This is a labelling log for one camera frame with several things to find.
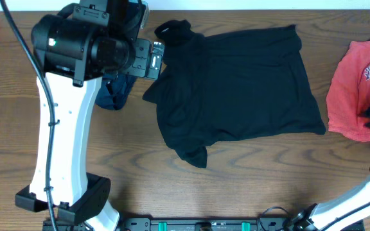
dark blue fabric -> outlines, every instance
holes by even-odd
[[[119,74],[116,80],[111,75],[105,75],[102,80],[101,89],[96,97],[95,103],[108,110],[120,110],[127,102],[129,92],[136,81],[135,76]]]

black cable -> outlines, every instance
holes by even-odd
[[[352,210],[351,212],[348,212],[347,214],[337,218],[335,221],[332,221],[329,225],[325,226],[323,229],[321,229],[321,231],[327,231],[327,229],[329,229],[330,227],[332,227],[334,224],[338,223],[339,221],[342,221],[343,219],[349,217],[349,216],[352,216],[354,215],[355,213],[361,211],[362,209],[366,209],[370,206],[370,202],[357,208],[357,209],[354,209]]]
[[[54,103],[52,100],[51,92],[48,89],[48,86],[45,82],[44,75],[42,74],[39,65],[35,59],[35,57],[32,55],[29,47],[26,45],[24,38],[22,37],[21,33],[18,30],[18,27],[15,25],[15,22],[12,19],[11,13],[6,6],[5,0],[0,0],[1,7],[4,11],[6,20],[8,21],[9,25],[11,26],[11,29],[15,36],[17,37],[19,43],[21,44],[21,47],[24,49],[26,56],[30,60],[32,67],[35,69],[35,72],[37,73],[38,79],[41,82],[42,88],[44,89],[46,99],[48,102],[48,108],[49,108],[49,141],[48,141],[48,153],[46,156],[46,168],[45,168],[45,188],[44,191],[46,191],[46,197],[48,201],[48,210],[49,215],[51,216],[51,222],[52,227],[54,231],[58,230],[57,223],[55,222],[55,215],[54,215],[54,209],[53,209],[53,202],[52,202],[52,194],[51,190],[52,187],[50,185],[51,178],[50,172],[51,172],[51,156],[52,156],[52,145],[53,145],[53,137],[54,137],[54,130],[55,125],[57,122],[55,121],[55,111],[54,111]]]
[[[262,217],[263,217],[267,212],[270,212],[270,211],[272,211],[272,210],[274,210],[274,209],[280,209],[280,210],[282,210],[282,211],[286,212],[286,214],[288,214],[288,217],[290,217],[290,218],[292,217],[291,213],[289,213],[288,211],[286,211],[283,207],[273,206],[273,207],[271,207],[271,208],[269,208],[269,209],[265,210],[264,212],[262,212],[262,214],[260,214],[260,215],[259,215],[259,217],[258,217],[258,221],[259,221],[259,223],[260,223],[260,225],[261,225],[261,227],[262,227],[262,229],[263,229],[264,231],[268,231],[268,230],[263,226],[263,223],[262,223],[262,221],[261,221],[261,218],[262,218]]]

